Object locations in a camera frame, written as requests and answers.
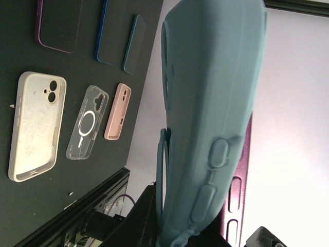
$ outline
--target screw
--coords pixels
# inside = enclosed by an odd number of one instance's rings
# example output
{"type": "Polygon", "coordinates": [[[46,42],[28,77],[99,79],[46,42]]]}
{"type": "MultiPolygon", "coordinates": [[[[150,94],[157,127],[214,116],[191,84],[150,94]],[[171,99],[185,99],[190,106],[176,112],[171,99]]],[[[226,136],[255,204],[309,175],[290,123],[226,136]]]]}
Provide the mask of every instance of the screw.
{"type": "Polygon", "coordinates": [[[70,240],[68,240],[65,244],[64,244],[64,247],[70,247],[71,246],[71,242],[70,240]]]}

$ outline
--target white wall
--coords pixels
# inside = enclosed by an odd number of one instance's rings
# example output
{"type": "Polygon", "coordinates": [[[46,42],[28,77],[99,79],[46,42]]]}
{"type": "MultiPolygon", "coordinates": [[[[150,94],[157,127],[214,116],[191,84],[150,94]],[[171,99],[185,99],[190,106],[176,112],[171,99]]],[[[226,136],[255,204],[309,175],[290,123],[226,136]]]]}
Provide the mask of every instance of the white wall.
{"type": "MultiPolygon", "coordinates": [[[[179,0],[164,0],[160,17],[179,0]]],[[[269,10],[265,61],[253,115],[242,240],[260,225],[289,247],[325,246],[329,224],[329,18],[269,10]]],[[[127,163],[127,193],[155,181],[165,127],[156,35],[127,163]]],[[[130,210],[126,204],[124,213],[130,210]]]]}

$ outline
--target small white object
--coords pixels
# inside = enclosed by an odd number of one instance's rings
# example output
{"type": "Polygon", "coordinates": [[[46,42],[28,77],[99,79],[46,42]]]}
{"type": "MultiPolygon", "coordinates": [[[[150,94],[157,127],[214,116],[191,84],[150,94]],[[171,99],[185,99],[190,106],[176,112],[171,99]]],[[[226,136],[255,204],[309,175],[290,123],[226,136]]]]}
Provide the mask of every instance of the small white object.
{"type": "Polygon", "coordinates": [[[75,200],[75,201],[74,201],[74,202],[72,202],[71,204],[67,205],[67,206],[64,208],[64,210],[66,210],[66,209],[68,209],[69,207],[71,207],[73,204],[75,204],[75,203],[76,203],[76,201],[77,201],[77,200],[75,200]]]}

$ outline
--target pink phone case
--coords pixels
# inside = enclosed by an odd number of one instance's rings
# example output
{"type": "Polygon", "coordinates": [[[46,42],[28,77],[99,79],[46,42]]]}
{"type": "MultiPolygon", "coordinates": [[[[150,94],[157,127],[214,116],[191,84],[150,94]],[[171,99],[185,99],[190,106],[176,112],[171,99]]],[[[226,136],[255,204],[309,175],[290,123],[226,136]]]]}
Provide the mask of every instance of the pink phone case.
{"type": "Polygon", "coordinates": [[[115,94],[111,113],[109,114],[104,138],[117,140],[120,137],[122,126],[127,112],[132,90],[127,85],[120,83],[115,94]]]}
{"type": "Polygon", "coordinates": [[[245,143],[240,161],[235,170],[228,196],[220,212],[221,235],[233,247],[240,246],[245,207],[245,193],[249,166],[251,120],[246,131],[245,143]]]}

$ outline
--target blue phone case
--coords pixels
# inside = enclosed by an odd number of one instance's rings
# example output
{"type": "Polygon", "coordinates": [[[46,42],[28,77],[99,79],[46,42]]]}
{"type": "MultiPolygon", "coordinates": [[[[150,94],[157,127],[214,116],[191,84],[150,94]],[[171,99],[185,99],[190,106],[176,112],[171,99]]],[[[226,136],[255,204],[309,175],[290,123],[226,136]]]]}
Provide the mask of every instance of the blue phone case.
{"type": "Polygon", "coordinates": [[[127,0],[104,0],[95,52],[99,62],[113,65],[116,61],[126,5],[127,0]]]}
{"type": "Polygon", "coordinates": [[[134,20],[134,25],[123,61],[123,70],[130,75],[135,73],[146,26],[147,25],[143,18],[140,15],[137,15],[134,20]]]}
{"type": "Polygon", "coordinates": [[[182,0],[163,23],[157,246],[185,246],[224,204],[253,109],[266,19],[262,0],[182,0]]]}

